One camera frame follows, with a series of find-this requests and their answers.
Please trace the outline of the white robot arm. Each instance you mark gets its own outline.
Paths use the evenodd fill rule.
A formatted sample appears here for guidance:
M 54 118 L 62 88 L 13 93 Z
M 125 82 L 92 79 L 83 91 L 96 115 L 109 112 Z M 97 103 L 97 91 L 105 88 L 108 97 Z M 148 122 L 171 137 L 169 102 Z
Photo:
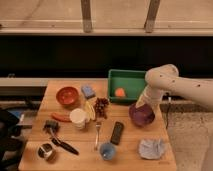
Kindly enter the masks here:
M 178 68 L 173 64 L 148 70 L 145 81 L 147 86 L 137 100 L 136 107 L 144 104 L 157 106 L 163 94 L 170 92 L 213 111 L 213 81 L 180 77 Z

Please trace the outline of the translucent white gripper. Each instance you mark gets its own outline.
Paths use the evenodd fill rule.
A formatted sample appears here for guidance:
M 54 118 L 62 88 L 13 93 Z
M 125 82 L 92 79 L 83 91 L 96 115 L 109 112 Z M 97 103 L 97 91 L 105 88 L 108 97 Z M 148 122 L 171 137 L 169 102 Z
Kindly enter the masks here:
M 163 90 L 152 88 L 151 86 L 147 85 L 139 96 L 136 102 L 136 107 L 141 107 L 144 104 L 147 104 L 154 112 L 156 112 L 159 110 L 159 105 L 162 102 L 163 95 Z

